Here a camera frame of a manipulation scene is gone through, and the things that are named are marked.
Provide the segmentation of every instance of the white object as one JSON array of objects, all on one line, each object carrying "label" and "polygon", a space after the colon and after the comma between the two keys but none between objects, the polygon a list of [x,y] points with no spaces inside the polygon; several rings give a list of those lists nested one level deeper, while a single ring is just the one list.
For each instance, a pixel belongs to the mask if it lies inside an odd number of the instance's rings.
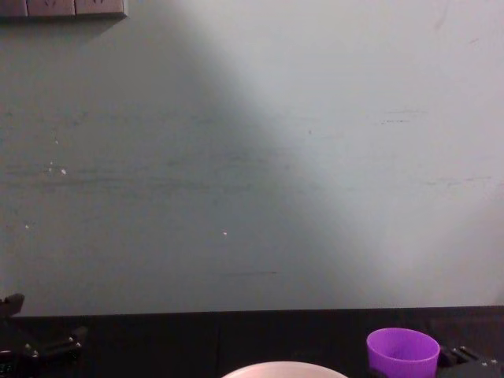
[{"label": "white object", "polygon": [[339,372],[304,362],[278,361],[247,366],[224,378],[347,378]]}]

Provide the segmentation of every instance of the purple cup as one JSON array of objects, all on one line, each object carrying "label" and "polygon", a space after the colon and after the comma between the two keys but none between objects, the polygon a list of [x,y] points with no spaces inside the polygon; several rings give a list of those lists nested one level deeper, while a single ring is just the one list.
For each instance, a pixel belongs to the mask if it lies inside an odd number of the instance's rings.
[{"label": "purple cup", "polygon": [[369,367],[387,378],[434,378],[439,344],[421,332],[383,328],[367,339]]}]

